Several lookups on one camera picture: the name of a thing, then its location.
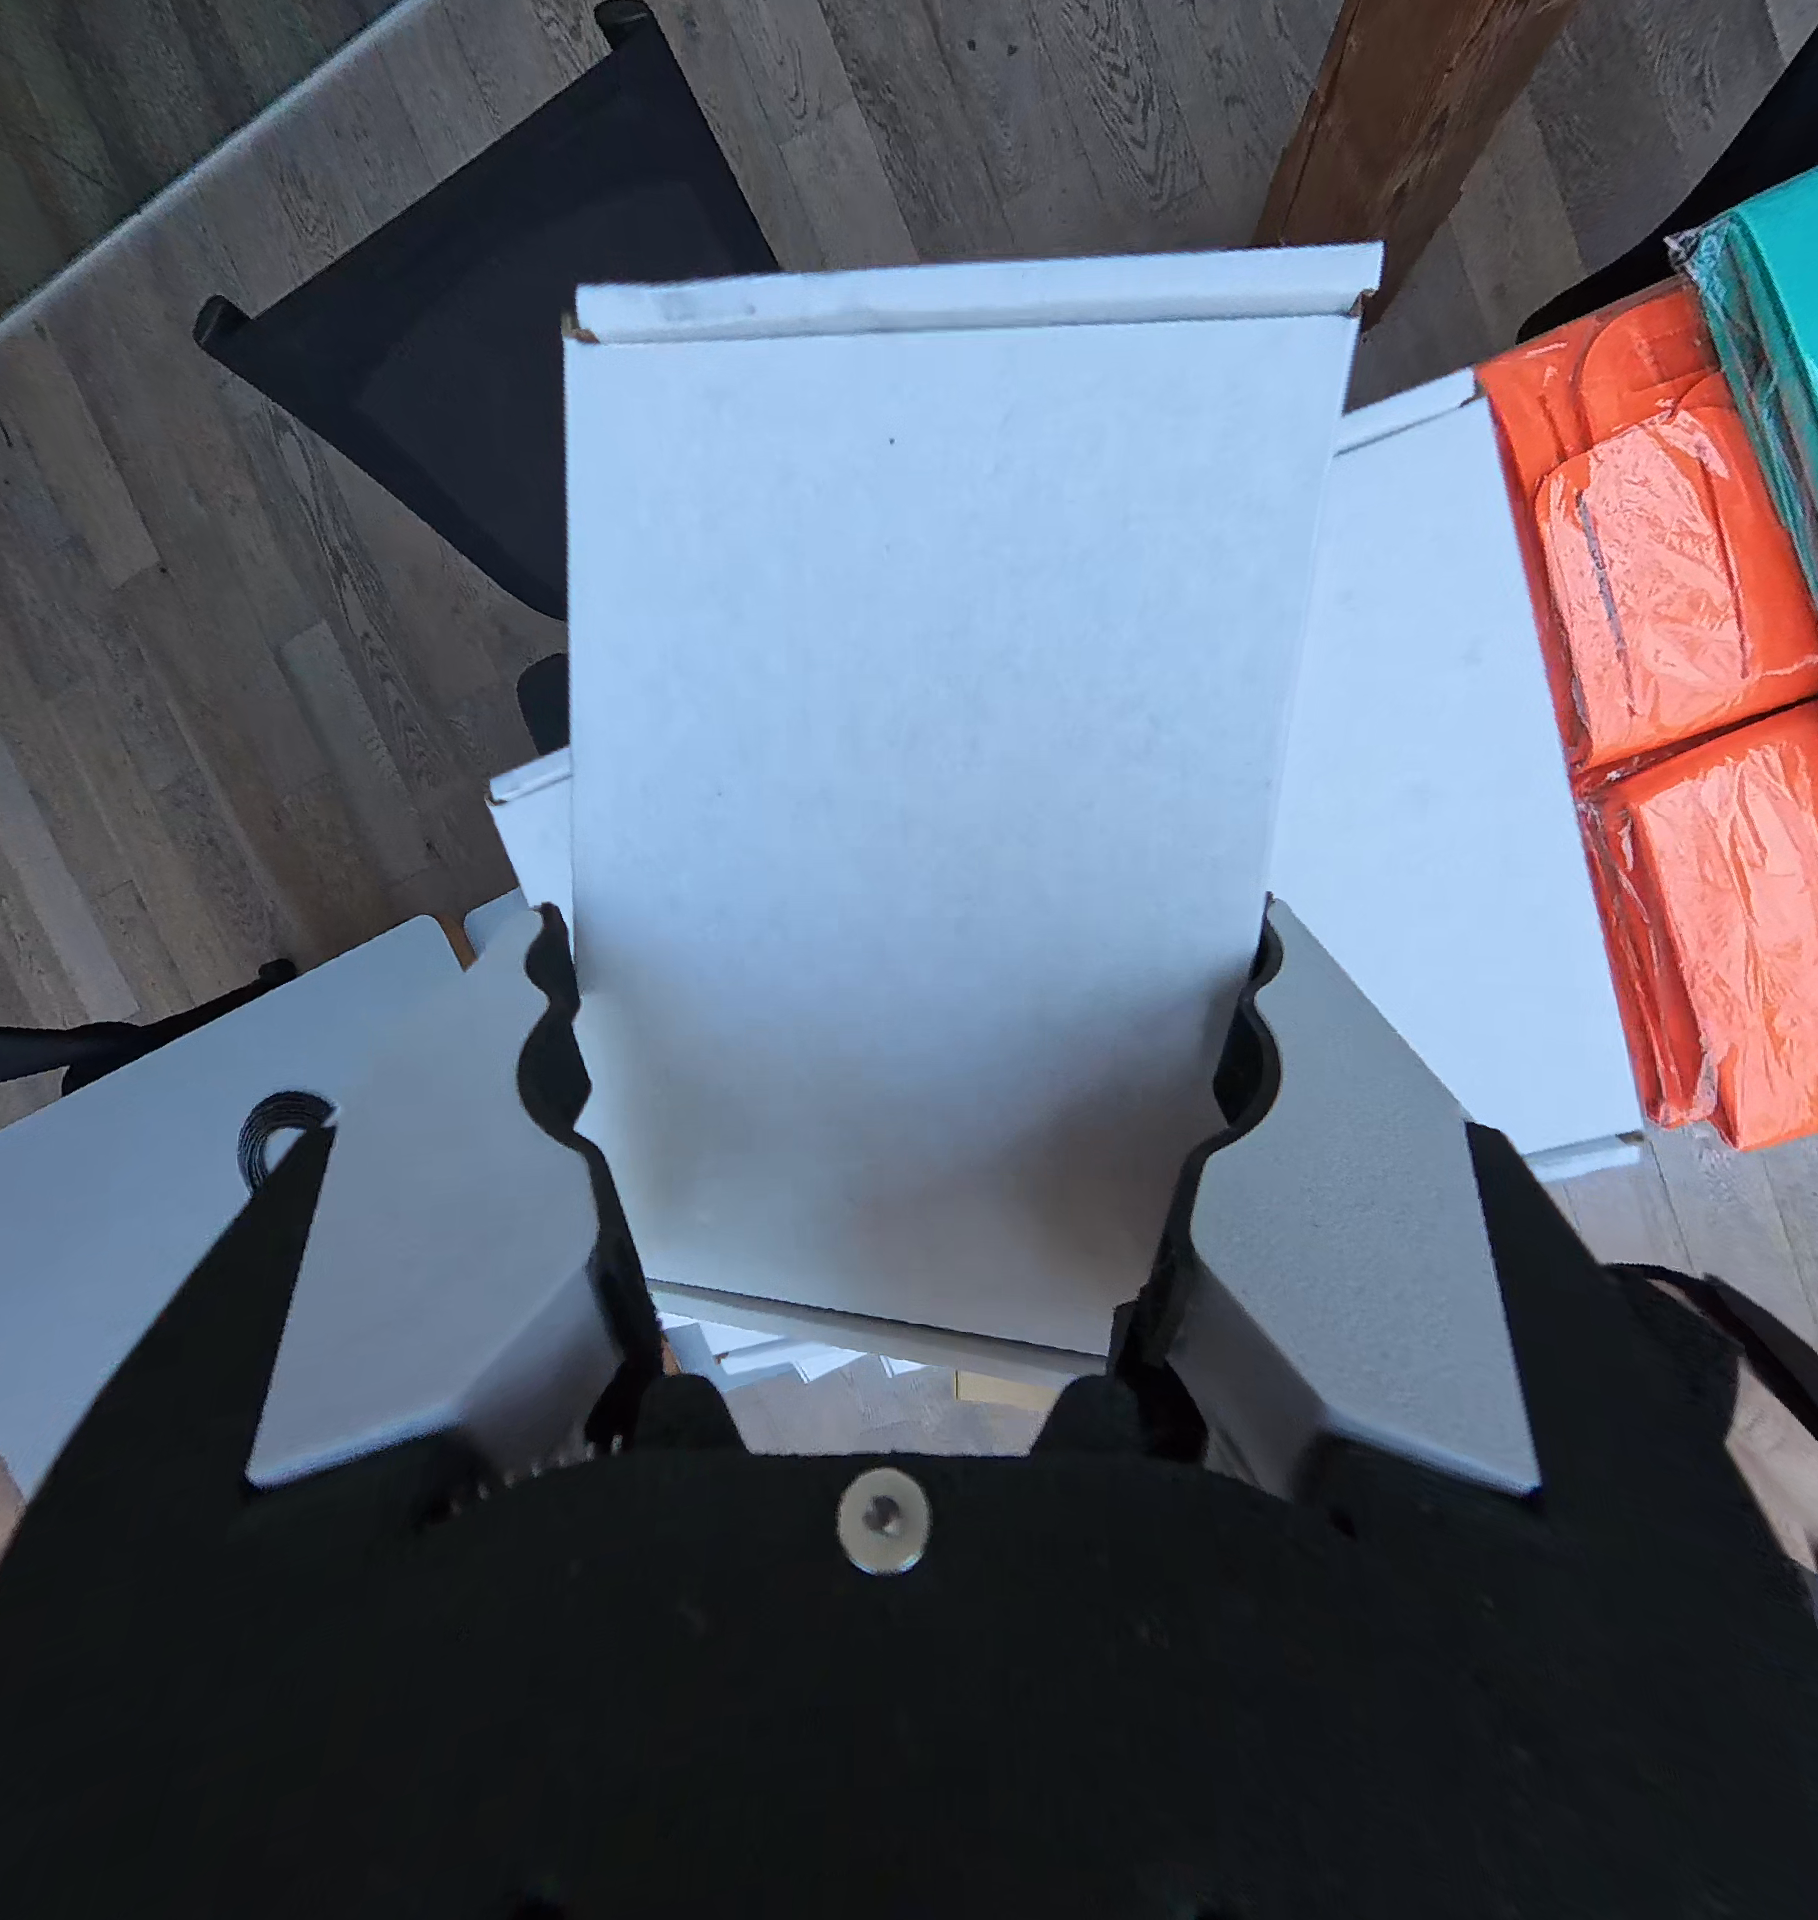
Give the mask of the black mesh chair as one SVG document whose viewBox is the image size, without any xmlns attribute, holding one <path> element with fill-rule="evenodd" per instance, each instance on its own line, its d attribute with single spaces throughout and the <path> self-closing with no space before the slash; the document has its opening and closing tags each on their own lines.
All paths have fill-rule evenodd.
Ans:
<svg viewBox="0 0 1818 1920">
<path fill-rule="evenodd" d="M 773 273 L 645 3 L 608 56 L 261 315 L 195 346 L 332 443 L 525 609 L 566 619 L 562 321 L 584 282 Z"/>
</svg>

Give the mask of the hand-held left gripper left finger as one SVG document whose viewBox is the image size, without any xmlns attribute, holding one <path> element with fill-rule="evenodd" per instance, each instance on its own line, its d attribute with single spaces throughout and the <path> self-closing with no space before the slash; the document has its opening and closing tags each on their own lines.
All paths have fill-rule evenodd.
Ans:
<svg viewBox="0 0 1818 1920">
<path fill-rule="evenodd" d="M 341 1095 L 249 1481 L 452 1436 L 493 1475 L 611 1449 L 662 1327 L 604 1154 L 569 934 L 517 910 Z"/>
</svg>

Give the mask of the stack of wrapped coloured cloths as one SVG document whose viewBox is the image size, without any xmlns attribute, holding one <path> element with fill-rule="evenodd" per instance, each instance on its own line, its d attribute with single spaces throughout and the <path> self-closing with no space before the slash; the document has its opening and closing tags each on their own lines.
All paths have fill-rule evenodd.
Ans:
<svg viewBox="0 0 1818 1920">
<path fill-rule="evenodd" d="M 1475 366 L 1657 1127 L 1818 1136 L 1818 163 Z"/>
</svg>

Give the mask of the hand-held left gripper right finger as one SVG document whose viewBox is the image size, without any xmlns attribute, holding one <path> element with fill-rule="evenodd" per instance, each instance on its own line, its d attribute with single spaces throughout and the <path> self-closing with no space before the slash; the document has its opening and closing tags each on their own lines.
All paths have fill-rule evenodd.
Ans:
<svg viewBox="0 0 1818 1920">
<path fill-rule="evenodd" d="M 1539 1487 L 1468 1118 L 1277 896 L 1110 1370 L 1274 1496 L 1361 1446 Z"/>
</svg>

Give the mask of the wooden pillar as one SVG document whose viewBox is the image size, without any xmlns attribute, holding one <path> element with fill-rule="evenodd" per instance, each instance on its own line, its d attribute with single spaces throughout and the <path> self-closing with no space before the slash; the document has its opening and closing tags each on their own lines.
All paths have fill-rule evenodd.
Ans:
<svg viewBox="0 0 1818 1920">
<path fill-rule="evenodd" d="M 1574 3 L 1344 3 L 1255 243 L 1378 240 L 1383 318 Z"/>
</svg>

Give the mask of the person's right forearm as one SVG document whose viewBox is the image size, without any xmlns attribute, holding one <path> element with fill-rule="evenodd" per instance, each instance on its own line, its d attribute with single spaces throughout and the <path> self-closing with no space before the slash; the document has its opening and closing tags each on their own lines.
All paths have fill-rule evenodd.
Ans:
<svg viewBox="0 0 1818 1920">
<path fill-rule="evenodd" d="M 1802 1572 L 1818 1575 L 1818 1348 L 1760 1308 L 1741 1308 L 1738 1402 L 1726 1452 L 1766 1533 Z"/>
</svg>

